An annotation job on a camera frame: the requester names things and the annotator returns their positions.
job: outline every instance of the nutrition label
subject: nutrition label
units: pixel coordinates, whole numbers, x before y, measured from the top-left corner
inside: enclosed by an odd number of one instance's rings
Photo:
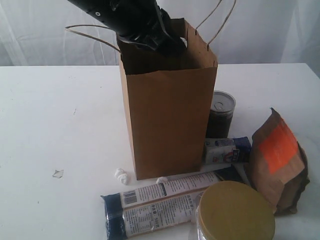
[[[195,199],[202,191],[168,198],[123,211],[128,238],[191,221]]]
[[[122,208],[146,204],[163,198],[172,197],[189,191],[205,189],[219,182],[213,171],[183,177],[165,183],[141,187],[121,193]]]

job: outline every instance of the can lid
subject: can lid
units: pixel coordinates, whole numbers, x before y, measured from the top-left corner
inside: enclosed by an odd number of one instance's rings
[[[236,100],[229,93],[214,91],[211,110],[219,115],[229,115],[234,112]]]
[[[198,222],[207,240],[272,240],[275,217],[268,202],[253,188],[221,181],[202,195]]]

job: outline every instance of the white wall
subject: white wall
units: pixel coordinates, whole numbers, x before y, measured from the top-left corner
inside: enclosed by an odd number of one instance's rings
[[[218,0],[158,0],[171,17],[193,26]],[[233,0],[223,0],[199,29],[209,41]],[[115,65],[115,51],[65,32],[73,24],[99,24],[67,0],[0,0],[0,65]],[[83,31],[115,43],[104,29]],[[219,63],[307,63],[320,76],[320,0],[237,0],[210,45]]]

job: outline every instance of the brown paper bag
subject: brown paper bag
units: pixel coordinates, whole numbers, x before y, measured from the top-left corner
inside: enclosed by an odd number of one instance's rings
[[[217,57],[184,19],[173,29],[187,41],[164,58],[118,41],[121,81],[138,180],[200,170],[217,75]]]
[[[310,182],[307,156],[280,114],[271,110],[271,116],[252,136],[247,173],[275,214],[293,214]]]

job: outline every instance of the white table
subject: white table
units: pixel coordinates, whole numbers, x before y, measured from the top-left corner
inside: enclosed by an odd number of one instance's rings
[[[220,65],[216,90],[237,102],[231,137],[251,136],[274,107],[304,147],[311,183],[275,240],[320,239],[320,80],[306,64]],[[118,66],[0,67],[0,239],[104,240],[100,195],[133,174]],[[53,178],[64,170],[62,178]],[[189,224],[142,240],[187,240]]]

